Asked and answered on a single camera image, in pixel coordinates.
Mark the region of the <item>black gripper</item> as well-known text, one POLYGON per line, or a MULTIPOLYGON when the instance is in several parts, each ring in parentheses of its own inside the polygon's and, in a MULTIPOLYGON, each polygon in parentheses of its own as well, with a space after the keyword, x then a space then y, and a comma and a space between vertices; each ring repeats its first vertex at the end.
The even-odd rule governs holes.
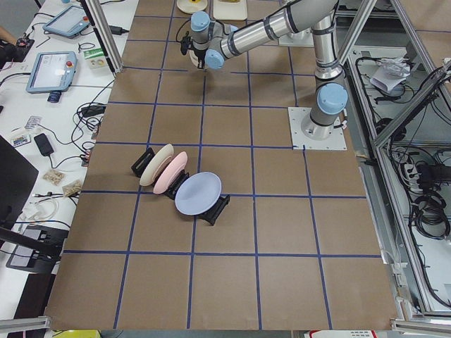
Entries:
POLYGON ((191 43, 192 43, 191 50, 193 50, 195 52, 195 55, 201 61, 201 63, 199 64, 199 69, 206 70, 205 57, 206 57, 206 51, 208 49, 208 43, 207 42, 199 43, 196 41, 192 41, 191 43))

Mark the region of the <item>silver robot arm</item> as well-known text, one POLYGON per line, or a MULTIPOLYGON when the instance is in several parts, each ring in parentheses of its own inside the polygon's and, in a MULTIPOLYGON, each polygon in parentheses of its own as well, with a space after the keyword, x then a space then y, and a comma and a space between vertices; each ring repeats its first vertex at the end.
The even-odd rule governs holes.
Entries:
POLYGON ((180 51, 192 54, 199 68, 221 69, 227 60, 258 46, 309 30, 316 67, 315 104, 302 120, 302 133, 313 140, 329 138, 335 121, 344 111, 348 93, 344 70, 338 58, 335 13, 337 1, 289 1, 277 11, 244 27, 237 28, 214 20, 204 11, 190 17, 190 30, 182 37, 180 51))

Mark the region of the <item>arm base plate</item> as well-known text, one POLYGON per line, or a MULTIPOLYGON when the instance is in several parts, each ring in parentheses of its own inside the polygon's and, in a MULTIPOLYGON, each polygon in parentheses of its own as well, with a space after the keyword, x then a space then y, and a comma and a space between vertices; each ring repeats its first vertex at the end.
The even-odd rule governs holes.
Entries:
POLYGON ((289 107, 288 120, 294 150, 346 151, 344 127, 337 116, 332 125, 322 127, 310 119, 310 107, 289 107))
POLYGON ((280 46, 307 47, 313 48, 313 36, 311 29, 308 28, 298 33, 287 33, 278 39, 280 46))

